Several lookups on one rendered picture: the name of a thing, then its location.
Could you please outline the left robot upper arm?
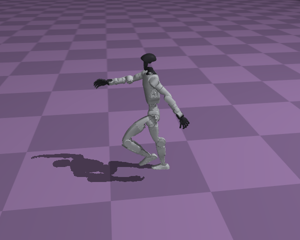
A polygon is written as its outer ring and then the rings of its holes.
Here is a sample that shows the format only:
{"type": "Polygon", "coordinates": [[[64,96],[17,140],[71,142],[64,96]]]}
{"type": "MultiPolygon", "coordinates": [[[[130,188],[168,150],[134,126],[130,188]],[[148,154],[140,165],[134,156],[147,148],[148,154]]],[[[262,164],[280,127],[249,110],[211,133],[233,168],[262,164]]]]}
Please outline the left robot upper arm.
{"type": "Polygon", "coordinates": [[[160,83],[160,81],[157,78],[151,77],[148,82],[160,94],[164,95],[164,100],[166,96],[170,96],[172,98],[172,95],[163,87],[163,85],[160,83]]]}

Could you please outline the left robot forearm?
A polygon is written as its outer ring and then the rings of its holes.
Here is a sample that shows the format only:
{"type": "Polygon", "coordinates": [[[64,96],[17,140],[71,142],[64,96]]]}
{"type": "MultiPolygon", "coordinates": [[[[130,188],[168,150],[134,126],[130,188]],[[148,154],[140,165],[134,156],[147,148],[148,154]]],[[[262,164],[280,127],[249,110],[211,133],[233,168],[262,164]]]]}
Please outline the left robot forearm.
{"type": "Polygon", "coordinates": [[[176,105],[175,100],[173,100],[170,96],[166,96],[165,97],[165,101],[171,107],[171,109],[173,110],[173,113],[175,113],[176,115],[178,115],[179,118],[183,116],[183,113],[180,111],[180,109],[176,105]]]}

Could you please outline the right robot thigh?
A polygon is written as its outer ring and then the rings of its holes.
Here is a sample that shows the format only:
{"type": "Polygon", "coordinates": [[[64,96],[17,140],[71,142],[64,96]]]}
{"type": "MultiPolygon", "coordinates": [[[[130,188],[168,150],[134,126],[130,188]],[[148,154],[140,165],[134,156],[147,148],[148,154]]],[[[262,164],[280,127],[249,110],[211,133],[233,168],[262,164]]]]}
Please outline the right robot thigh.
{"type": "Polygon", "coordinates": [[[159,147],[163,147],[166,144],[166,140],[163,137],[159,137],[159,126],[158,123],[156,122],[156,125],[154,125],[153,127],[148,128],[150,135],[152,137],[152,139],[154,140],[154,142],[159,146],[159,147]]]}

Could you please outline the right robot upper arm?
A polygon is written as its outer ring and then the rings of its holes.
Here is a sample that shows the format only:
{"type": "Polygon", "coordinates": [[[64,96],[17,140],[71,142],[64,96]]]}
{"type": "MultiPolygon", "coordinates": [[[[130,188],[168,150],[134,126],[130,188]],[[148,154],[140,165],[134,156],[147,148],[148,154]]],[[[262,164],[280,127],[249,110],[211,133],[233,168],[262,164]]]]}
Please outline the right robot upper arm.
{"type": "Polygon", "coordinates": [[[135,74],[134,76],[131,76],[131,75],[126,76],[126,82],[128,84],[132,84],[135,81],[139,81],[139,80],[143,79],[143,75],[147,71],[148,70],[143,70],[142,72],[139,72],[139,73],[135,74]]]}

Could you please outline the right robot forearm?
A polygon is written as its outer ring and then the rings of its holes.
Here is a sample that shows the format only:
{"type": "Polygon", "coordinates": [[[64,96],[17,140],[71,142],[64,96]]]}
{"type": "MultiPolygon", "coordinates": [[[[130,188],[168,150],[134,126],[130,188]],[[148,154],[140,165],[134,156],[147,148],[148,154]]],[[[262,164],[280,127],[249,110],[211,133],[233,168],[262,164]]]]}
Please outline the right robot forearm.
{"type": "Polygon", "coordinates": [[[121,78],[114,78],[112,81],[108,82],[109,85],[117,85],[117,84],[125,84],[126,83],[126,76],[121,78]]]}

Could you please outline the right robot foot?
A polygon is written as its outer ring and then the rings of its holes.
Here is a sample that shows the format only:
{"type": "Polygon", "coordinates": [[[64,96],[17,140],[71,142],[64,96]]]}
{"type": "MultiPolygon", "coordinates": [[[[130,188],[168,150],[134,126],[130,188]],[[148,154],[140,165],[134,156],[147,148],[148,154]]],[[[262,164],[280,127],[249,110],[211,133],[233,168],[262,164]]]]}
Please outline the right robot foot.
{"type": "Polygon", "coordinates": [[[169,166],[168,163],[165,163],[165,166],[162,166],[162,165],[161,165],[161,163],[159,163],[159,164],[156,164],[156,165],[152,165],[151,168],[153,170],[168,170],[168,169],[170,169],[170,166],[169,166]]]}

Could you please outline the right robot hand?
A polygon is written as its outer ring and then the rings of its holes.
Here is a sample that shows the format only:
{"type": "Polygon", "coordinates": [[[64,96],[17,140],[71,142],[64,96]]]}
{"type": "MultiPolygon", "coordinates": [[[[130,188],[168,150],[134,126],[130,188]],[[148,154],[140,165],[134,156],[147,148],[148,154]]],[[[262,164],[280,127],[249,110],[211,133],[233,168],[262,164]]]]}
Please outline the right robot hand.
{"type": "Polygon", "coordinates": [[[96,89],[100,86],[105,86],[105,85],[108,85],[109,86],[109,82],[112,82],[113,80],[112,79],[97,79],[95,82],[94,82],[94,86],[96,87],[96,89]]]}

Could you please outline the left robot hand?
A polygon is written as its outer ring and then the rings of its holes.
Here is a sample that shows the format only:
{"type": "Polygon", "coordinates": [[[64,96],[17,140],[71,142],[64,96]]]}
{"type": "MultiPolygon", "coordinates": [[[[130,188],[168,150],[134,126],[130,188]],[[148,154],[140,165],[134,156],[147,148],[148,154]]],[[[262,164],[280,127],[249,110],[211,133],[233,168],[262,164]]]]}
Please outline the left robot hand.
{"type": "Polygon", "coordinates": [[[179,119],[179,122],[180,122],[180,127],[179,128],[181,128],[181,126],[183,126],[183,129],[185,129],[190,122],[187,120],[187,118],[184,117],[184,115],[181,116],[180,118],[177,114],[176,114],[176,116],[177,116],[177,118],[179,119]]]}

